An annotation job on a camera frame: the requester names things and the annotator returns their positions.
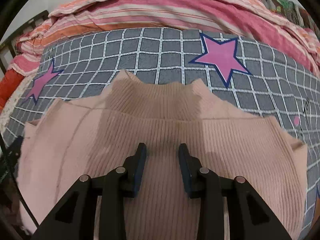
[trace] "pink sweater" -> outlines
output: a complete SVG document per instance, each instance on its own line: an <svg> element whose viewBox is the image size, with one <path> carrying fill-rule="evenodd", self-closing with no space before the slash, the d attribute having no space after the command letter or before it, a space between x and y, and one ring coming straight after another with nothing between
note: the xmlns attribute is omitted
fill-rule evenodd
<svg viewBox="0 0 320 240"><path fill-rule="evenodd" d="M307 145L282 130L274 117L260 118L220 100L200 79L186 86L152 85L126 71L101 95L56 99L40 121L26 124L18 183L38 222L79 176L107 174L133 155L139 142L147 145L148 157L138 196L125 199L129 240L196 239L200 200L184 192L180 143L219 176L247 178L298 238ZM35 231L20 210L25 226Z"/></svg>

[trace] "pink star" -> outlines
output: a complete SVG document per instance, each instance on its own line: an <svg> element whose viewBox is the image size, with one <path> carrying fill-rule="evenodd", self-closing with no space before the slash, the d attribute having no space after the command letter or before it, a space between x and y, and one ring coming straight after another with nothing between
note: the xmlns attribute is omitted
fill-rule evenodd
<svg viewBox="0 0 320 240"><path fill-rule="evenodd" d="M214 65L225 87L228 88L233 71L251 75L236 57L238 38L219 42L201 33L205 53L194 58L190 63Z"/></svg>
<svg viewBox="0 0 320 240"><path fill-rule="evenodd" d="M26 96L27 101L31 96L33 97L33 100L35 104L38 101L39 95L43 89L43 87L54 77L59 75L63 70L53 71L54 68L54 59L52 59L51 64L45 74L43 74L41 77L36 78L33 81L33 87L29 91L28 95Z"/></svg>

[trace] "red fabric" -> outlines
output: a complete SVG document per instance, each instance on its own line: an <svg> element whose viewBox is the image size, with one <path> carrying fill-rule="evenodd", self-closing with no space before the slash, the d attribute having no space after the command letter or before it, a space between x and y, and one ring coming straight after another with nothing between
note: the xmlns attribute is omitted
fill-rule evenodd
<svg viewBox="0 0 320 240"><path fill-rule="evenodd" d="M8 101L9 97L19 86L24 76L13 69L8 70L4 78L0 81L0 113Z"/></svg>

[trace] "bedding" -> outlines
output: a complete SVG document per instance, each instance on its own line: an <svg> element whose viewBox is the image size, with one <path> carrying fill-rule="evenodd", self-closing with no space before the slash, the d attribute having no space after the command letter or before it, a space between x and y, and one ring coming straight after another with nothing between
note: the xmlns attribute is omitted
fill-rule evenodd
<svg viewBox="0 0 320 240"><path fill-rule="evenodd" d="M320 43L316 35L271 12L260 0L75 0L61 5L49 17L17 40L17 50L22 54L9 68L23 76L36 72L43 49L66 37L128 27L167 26L254 38L320 76Z"/></svg>
<svg viewBox="0 0 320 240"><path fill-rule="evenodd" d="M201 33L219 42L237 38L236 58L252 75L233 72L226 88L215 66L191 63L205 52ZM37 103L26 98L30 84L10 116L4 132L7 145L23 135L25 122L41 118L55 98L72 100L99 95L121 69L152 84L190 84L201 78L220 99L247 113L273 115L290 135L308 144L308 187L300 239L308 233L320 181L320 85L294 59L241 36L170 28L124 29L60 41L44 50L36 78L46 73L52 58L54 71L63 70L62 73L44 86Z"/></svg>

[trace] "gray fabric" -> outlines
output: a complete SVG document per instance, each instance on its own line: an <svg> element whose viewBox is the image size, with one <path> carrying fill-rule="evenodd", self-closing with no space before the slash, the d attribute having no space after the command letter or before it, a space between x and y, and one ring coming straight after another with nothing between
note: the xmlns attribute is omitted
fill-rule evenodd
<svg viewBox="0 0 320 240"><path fill-rule="evenodd" d="M235 35L204 32L219 41ZM188 63L204 51L199 31L168 28L127 29L91 34L60 42L47 48L38 76L47 69L49 50L56 59L55 70L64 69L41 93L37 105L25 96L12 113L4 139L8 144L23 134L26 121L39 119L56 97L64 100L95 96L109 85L120 69L127 69L143 82L165 84L178 81L189 84L201 78L209 89L223 100L242 110L260 116L274 115L292 136L308 145L308 189L301 238L309 231L314 213L316 189L320 181L318 163L320 84L300 64L268 45L239 37L237 57L253 76L234 73L228 89L215 68ZM293 120L300 117L301 126Z"/></svg>

